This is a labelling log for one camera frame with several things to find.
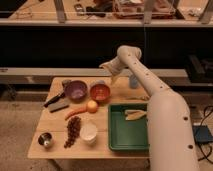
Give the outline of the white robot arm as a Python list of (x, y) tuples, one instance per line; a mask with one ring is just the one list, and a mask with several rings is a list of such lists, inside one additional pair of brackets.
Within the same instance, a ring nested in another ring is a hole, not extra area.
[(185, 99), (140, 62), (141, 49), (122, 45), (116, 56), (101, 64), (112, 76), (126, 67), (136, 76), (150, 99), (147, 127), (151, 171), (200, 171)]

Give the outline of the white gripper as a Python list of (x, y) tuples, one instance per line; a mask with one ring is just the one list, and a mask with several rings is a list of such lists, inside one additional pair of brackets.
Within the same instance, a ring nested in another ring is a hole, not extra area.
[(107, 70), (111, 74), (111, 83), (114, 84), (118, 79), (121, 69), (119, 68), (120, 62), (117, 59), (112, 59), (99, 65), (100, 68)]

